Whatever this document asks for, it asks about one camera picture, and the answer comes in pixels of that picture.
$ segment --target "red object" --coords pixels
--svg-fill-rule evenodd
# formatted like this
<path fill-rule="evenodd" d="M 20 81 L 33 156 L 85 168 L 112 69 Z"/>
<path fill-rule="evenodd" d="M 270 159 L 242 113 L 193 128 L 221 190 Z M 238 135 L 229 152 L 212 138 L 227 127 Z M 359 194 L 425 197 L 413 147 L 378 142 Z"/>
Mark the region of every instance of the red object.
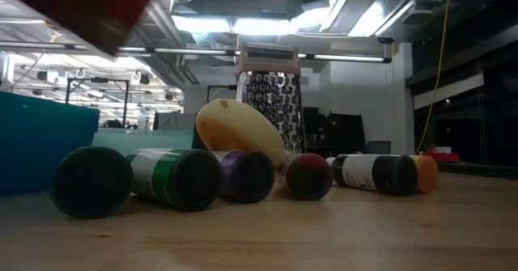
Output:
<path fill-rule="evenodd" d="M 115 55 L 150 0 L 20 0 L 98 49 Z"/>
<path fill-rule="evenodd" d="M 460 163 L 461 157 L 459 154 L 444 154 L 444 153 L 434 153 L 434 152 L 426 152 L 425 155 L 431 156 L 436 162 L 453 162 Z"/>

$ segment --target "table surface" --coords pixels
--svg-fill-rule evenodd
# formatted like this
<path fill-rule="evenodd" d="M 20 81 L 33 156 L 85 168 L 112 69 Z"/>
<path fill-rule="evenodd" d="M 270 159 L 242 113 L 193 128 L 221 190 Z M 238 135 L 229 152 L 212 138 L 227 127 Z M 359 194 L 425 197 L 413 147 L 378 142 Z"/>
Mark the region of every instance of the table surface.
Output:
<path fill-rule="evenodd" d="M 322 201 L 280 189 L 256 205 L 181 213 L 132 198 L 75 221 L 44 193 L 0 199 L 7 270 L 518 270 L 518 183 L 444 173 L 437 193 L 333 187 Z"/>

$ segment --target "fluorescent light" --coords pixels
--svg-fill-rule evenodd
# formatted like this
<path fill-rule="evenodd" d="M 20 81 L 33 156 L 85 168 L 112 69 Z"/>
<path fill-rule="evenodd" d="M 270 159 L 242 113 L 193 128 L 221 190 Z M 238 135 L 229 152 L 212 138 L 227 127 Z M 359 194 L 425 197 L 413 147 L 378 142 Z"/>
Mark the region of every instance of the fluorescent light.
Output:
<path fill-rule="evenodd" d="M 103 98 L 104 94 L 99 91 L 87 91 L 87 94 L 90 94 L 95 97 Z"/>
<path fill-rule="evenodd" d="M 348 36 L 371 36 L 378 28 L 383 25 L 383 7 L 378 1 L 363 13 L 362 17 L 355 24 Z"/>
<path fill-rule="evenodd" d="M 315 55 L 315 60 L 327 61 L 366 61 L 366 62 L 384 62 L 384 57 L 360 57 L 360 56 L 341 56 L 341 55 Z"/>
<path fill-rule="evenodd" d="M 150 53 L 117 53 L 118 57 L 151 57 Z"/>
<path fill-rule="evenodd" d="M 56 102 L 65 103 L 65 100 L 56 100 Z M 71 100 L 71 101 L 69 101 L 69 104 L 74 104 L 74 105 L 94 104 L 94 105 L 106 106 L 106 107 L 110 107 L 110 108 L 123 108 L 124 107 L 124 102 L 111 102 L 111 101 Z M 131 107 L 131 108 L 138 108 L 139 105 L 142 105 L 143 107 L 145 106 L 145 107 L 155 107 L 155 108 L 181 108 L 181 106 L 178 103 L 153 104 L 153 103 L 128 102 L 128 107 Z"/>
<path fill-rule="evenodd" d="M 380 29 L 378 29 L 374 35 L 378 36 L 380 34 L 382 34 L 385 30 L 387 30 L 387 28 L 390 28 L 390 26 L 392 26 L 396 20 L 398 20 L 402 15 L 405 14 L 405 12 L 407 12 L 412 6 L 414 5 L 414 0 L 410 0 L 408 3 L 406 3 L 406 5 L 401 8 L 401 10 L 399 10 L 393 17 L 391 17 Z"/>
<path fill-rule="evenodd" d="M 121 90 L 117 90 L 117 89 L 109 89 L 109 90 L 104 90 L 104 92 L 106 92 L 106 93 L 125 93 L 125 90 L 121 91 Z M 148 94 L 149 92 L 151 92 L 151 94 L 153 94 L 156 92 L 158 92 L 158 93 L 163 92 L 163 89 L 161 89 L 161 90 L 153 90 L 153 89 L 151 89 L 151 90 L 129 90 L 128 92 L 130 94 Z"/>
<path fill-rule="evenodd" d="M 230 24 L 226 19 L 207 17 L 172 16 L 176 27 L 186 32 L 230 32 Z"/>
<path fill-rule="evenodd" d="M 77 59 L 73 58 L 72 56 L 61 54 L 61 53 L 49 53 L 50 57 L 53 57 L 56 60 L 59 60 L 62 63 L 65 63 L 70 66 L 78 67 L 78 68 L 85 68 L 90 69 L 91 67 L 85 64 L 82 61 L 78 61 Z"/>
<path fill-rule="evenodd" d="M 225 56 L 226 50 L 220 49 L 155 49 L 157 53 L 183 53 L 193 55 Z"/>
<path fill-rule="evenodd" d="M 10 42 L 0 41 L 0 47 L 7 48 L 37 48 L 37 49 L 66 49 L 64 44 L 50 44 L 50 43 L 23 43 L 23 42 Z"/>
<path fill-rule="evenodd" d="M 119 48 L 119 52 L 141 53 L 146 52 L 146 48 Z"/>
<path fill-rule="evenodd" d="M 329 7 L 324 7 L 311 9 L 310 11 L 305 11 L 301 15 L 294 17 L 290 21 L 290 25 L 292 26 L 292 29 L 295 32 L 301 28 L 315 27 L 316 25 L 321 24 L 325 20 L 327 14 L 329 13 L 329 10 Z"/>
<path fill-rule="evenodd" d="M 333 25 L 334 20 L 337 18 L 347 0 L 329 0 L 329 5 L 332 7 L 331 11 L 327 15 L 327 18 L 322 22 L 320 31 L 329 29 Z"/>
<path fill-rule="evenodd" d="M 78 82 L 75 82 L 75 81 L 72 82 L 72 85 L 75 85 L 75 86 L 79 85 L 82 89 L 86 89 L 86 90 L 90 90 L 91 89 L 89 86 L 87 86 L 85 84 L 79 84 Z"/>
<path fill-rule="evenodd" d="M 45 23 L 44 20 L 39 19 L 0 19 L 0 23 L 8 23 L 8 24 L 42 24 Z"/>
<path fill-rule="evenodd" d="M 285 36 L 296 31 L 288 20 L 238 19 L 232 32 L 246 36 Z"/>
<path fill-rule="evenodd" d="M 134 57 L 116 57 L 113 61 L 98 56 L 75 55 L 76 59 L 92 67 L 102 69 L 126 69 L 126 70 L 147 70 L 151 71 L 148 65 L 143 64 Z"/>

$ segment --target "yellow cable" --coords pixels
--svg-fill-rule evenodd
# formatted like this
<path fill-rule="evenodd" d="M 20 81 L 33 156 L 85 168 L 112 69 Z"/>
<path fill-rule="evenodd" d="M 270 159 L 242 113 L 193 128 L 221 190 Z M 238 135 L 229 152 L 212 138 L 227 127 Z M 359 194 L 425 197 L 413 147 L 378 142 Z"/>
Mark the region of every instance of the yellow cable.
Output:
<path fill-rule="evenodd" d="M 443 67 L 443 53 L 444 53 L 444 43 L 446 40 L 446 24 L 448 23 L 449 6 L 450 6 L 450 0 L 447 0 L 446 1 L 446 11 L 444 12 L 443 39 L 441 40 L 441 44 L 440 44 L 439 67 L 437 68 L 437 79 L 435 80 L 434 96 L 431 99 L 430 109 L 428 110 L 427 123 L 424 126 L 424 131 L 422 132 L 421 141 L 419 142 L 419 146 L 417 147 L 417 149 L 415 149 L 416 155 L 419 153 L 419 149 L 422 146 L 422 142 L 424 141 L 424 138 L 427 135 L 428 124 L 430 123 L 430 118 L 431 118 L 431 110 L 434 107 L 435 96 L 437 95 L 437 88 L 439 87 L 440 73 L 441 73 L 441 69 Z"/>

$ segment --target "white label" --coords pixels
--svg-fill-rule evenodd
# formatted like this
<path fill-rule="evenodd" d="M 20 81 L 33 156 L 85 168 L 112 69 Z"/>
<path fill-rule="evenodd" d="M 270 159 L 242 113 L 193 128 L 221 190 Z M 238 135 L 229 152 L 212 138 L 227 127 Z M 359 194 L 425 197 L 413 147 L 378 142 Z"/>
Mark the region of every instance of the white label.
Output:
<path fill-rule="evenodd" d="M 376 190 L 372 166 L 379 155 L 349 155 L 343 162 L 342 174 L 347 186 Z"/>
<path fill-rule="evenodd" d="M 336 158 L 331 157 L 331 158 L 327 158 L 325 161 L 331 166 L 331 165 L 333 165 L 333 162 L 334 162 L 335 159 Z"/>
<path fill-rule="evenodd" d="M 172 149 L 141 149 L 131 161 L 134 175 L 134 193 L 158 199 L 153 189 L 153 174 L 159 160 Z"/>
<path fill-rule="evenodd" d="M 223 161 L 223 158 L 225 158 L 228 153 L 230 153 L 229 150 L 211 150 L 210 153 L 212 153 L 216 158 L 218 158 L 218 161 L 221 163 Z"/>

